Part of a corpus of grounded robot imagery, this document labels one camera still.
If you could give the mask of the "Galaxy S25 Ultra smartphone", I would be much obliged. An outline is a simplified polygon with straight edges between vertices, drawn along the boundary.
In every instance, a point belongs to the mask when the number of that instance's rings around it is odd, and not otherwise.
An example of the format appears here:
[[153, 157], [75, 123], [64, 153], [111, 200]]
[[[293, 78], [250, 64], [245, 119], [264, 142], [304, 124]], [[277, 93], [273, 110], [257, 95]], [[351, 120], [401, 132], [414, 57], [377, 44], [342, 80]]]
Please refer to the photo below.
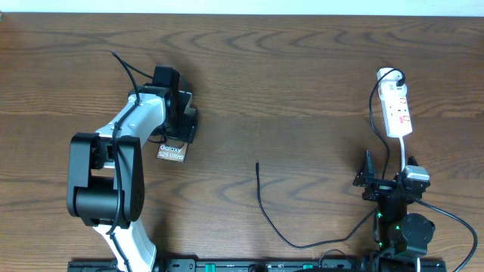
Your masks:
[[189, 144], [176, 143], [172, 145], [170, 143], [160, 144], [157, 151], [157, 158], [161, 160], [180, 162], [186, 161]]

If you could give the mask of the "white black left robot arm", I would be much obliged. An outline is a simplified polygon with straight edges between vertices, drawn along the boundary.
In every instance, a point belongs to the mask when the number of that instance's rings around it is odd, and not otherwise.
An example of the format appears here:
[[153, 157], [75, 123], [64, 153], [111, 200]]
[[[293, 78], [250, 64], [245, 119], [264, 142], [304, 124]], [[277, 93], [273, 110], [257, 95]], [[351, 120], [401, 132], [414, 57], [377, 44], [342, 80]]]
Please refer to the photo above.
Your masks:
[[69, 271], [164, 271], [141, 221], [145, 185], [142, 147], [158, 137], [158, 158], [184, 162], [197, 130], [192, 93], [169, 66], [156, 66], [150, 82], [135, 85], [123, 109], [94, 133], [70, 142], [67, 210], [107, 242], [112, 261], [71, 261]]

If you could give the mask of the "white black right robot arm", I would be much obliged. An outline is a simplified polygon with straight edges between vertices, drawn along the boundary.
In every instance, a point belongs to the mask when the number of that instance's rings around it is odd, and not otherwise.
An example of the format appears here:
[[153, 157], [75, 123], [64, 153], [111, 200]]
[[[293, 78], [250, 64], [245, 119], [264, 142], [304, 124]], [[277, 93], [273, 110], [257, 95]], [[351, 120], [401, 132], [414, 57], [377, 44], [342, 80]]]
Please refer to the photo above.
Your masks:
[[408, 206], [422, 198], [430, 186], [428, 171], [414, 157], [392, 180], [378, 178], [369, 151], [353, 184], [363, 187], [362, 199], [377, 204], [374, 240], [379, 249], [364, 257], [364, 271], [422, 271], [435, 224], [425, 216], [408, 212]]

